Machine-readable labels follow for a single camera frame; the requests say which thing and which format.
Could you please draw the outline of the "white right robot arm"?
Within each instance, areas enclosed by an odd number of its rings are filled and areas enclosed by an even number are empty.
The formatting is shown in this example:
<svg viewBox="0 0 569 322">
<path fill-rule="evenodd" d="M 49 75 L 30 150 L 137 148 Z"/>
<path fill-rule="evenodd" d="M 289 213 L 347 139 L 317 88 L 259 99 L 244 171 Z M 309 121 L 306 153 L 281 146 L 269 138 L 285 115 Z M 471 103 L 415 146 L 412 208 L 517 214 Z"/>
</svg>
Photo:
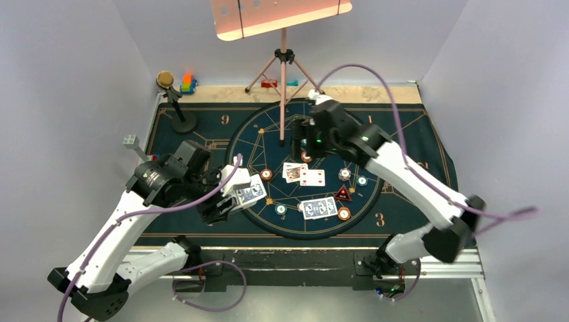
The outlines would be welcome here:
<svg viewBox="0 0 569 322">
<path fill-rule="evenodd" d="M 391 235 L 376 251 L 372 262 L 364 263 L 378 278 L 395 274 L 409 260 L 432 256 L 451 264 L 474 235 L 478 210 L 485 206 L 449 188 L 403 151 L 403 141 L 394 141 L 373 123 L 357 124 L 338 101 L 315 99 L 309 119 L 291 124 L 291 155 L 301 155 L 301 142 L 312 158 L 335 154 L 363 167 L 389 183 L 409 199 L 427 218 L 427 225 L 413 231 Z"/>
</svg>

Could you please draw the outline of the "blue playing card box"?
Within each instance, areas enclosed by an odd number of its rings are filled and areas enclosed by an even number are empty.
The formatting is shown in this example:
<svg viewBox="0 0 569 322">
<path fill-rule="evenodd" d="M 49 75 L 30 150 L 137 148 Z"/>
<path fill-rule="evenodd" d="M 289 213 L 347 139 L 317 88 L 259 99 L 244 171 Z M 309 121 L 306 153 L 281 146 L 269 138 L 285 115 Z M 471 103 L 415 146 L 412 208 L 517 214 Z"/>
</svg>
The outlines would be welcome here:
<svg viewBox="0 0 569 322">
<path fill-rule="evenodd" d="M 266 189 L 260 175 L 255 174 L 250 178 L 251 183 L 249 187 L 235 191 L 237 205 L 234 207 L 234 211 L 250 208 L 259 200 L 267 196 Z"/>
</svg>

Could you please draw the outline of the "orange poker chip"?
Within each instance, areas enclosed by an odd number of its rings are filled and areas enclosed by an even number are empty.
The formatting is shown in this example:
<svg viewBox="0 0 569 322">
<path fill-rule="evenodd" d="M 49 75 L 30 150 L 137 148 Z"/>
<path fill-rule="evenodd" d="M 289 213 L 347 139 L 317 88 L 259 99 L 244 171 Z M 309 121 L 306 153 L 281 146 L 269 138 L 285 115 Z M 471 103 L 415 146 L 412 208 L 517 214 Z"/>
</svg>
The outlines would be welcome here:
<svg viewBox="0 0 569 322">
<path fill-rule="evenodd" d="M 260 171 L 260 178 L 265 181 L 269 181 L 273 177 L 273 172 L 271 169 L 265 168 Z"/>
<path fill-rule="evenodd" d="M 351 211 L 347 207 L 340 207 L 338 209 L 338 218 L 342 221 L 347 221 L 352 217 Z"/>
<path fill-rule="evenodd" d="M 306 151 L 303 151 L 303 152 L 301 153 L 301 159 L 302 159 L 302 161 L 303 161 L 304 163 L 310 163 L 310 162 L 312 162 L 312 160 L 313 160 L 312 157 L 310 157 L 310 156 L 306 153 Z"/>
</svg>

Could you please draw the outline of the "green poker chip stack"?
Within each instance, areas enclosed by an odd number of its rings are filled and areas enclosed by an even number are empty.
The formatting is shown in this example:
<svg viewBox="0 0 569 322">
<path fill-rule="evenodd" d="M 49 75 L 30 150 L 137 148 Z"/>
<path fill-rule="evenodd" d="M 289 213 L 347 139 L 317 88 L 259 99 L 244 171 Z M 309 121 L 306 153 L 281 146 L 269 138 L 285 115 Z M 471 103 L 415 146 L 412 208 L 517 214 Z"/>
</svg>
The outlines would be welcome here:
<svg viewBox="0 0 569 322">
<path fill-rule="evenodd" d="M 283 216 L 287 213 L 287 207 L 282 204 L 278 204 L 275 206 L 274 211 L 277 215 Z"/>
</svg>

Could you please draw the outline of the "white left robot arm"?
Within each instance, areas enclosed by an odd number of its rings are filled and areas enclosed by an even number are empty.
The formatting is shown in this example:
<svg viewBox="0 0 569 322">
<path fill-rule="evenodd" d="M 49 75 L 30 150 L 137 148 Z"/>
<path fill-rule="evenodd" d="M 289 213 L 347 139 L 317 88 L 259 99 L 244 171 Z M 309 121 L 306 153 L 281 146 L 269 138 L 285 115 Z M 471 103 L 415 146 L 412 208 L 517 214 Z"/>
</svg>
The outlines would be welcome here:
<svg viewBox="0 0 569 322">
<path fill-rule="evenodd" d="M 125 257 L 155 218 L 196 209 L 206 224 L 255 205 L 266 196 L 262 178 L 243 165 L 241 154 L 206 169 L 211 152 L 186 140 L 172 154 L 139 164 L 111 216 L 85 251 L 48 282 L 88 320 L 107 321 L 135 292 L 169 273 L 202 272 L 201 248 L 178 235 L 162 248 L 126 262 Z"/>
</svg>

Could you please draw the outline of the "red triangular dealer button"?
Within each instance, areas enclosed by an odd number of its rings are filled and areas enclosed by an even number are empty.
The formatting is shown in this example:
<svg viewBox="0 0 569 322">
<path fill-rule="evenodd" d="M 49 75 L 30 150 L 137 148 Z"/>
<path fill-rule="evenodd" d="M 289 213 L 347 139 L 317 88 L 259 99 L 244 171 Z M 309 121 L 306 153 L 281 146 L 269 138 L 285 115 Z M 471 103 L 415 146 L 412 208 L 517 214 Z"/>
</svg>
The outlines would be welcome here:
<svg viewBox="0 0 569 322">
<path fill-rule="evenodd" d="M 336 199 L 338 201 L 352 202 L 352 198 L 350 196 L 349 189 L 345 185 L 343 185 L 337 191 L 337 193 L 334 195 L 334 199 Z"/>
</svg>

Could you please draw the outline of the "blue backed playing card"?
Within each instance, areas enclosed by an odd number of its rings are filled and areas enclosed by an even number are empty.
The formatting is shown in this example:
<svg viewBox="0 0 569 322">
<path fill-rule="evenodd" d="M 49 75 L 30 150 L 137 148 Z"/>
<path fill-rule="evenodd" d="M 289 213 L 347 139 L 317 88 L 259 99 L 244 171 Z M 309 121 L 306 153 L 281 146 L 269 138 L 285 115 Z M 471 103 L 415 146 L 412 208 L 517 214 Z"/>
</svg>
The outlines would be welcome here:
<svg viewBox="0 0 569 322">
<path fill-rule="evenodd" d="M 333 197 L 326 197 L 322 199 L 314 199 L 311 205 L 311 218 L 324 218 L 338 214 L 338 208 Z"/>
<path fill-rule="evenodd" d="M 314 219 L 319 214 L 317 203 L 312 200 L 302 201 L 301 208 L 305 220 Z"/>
</svg>

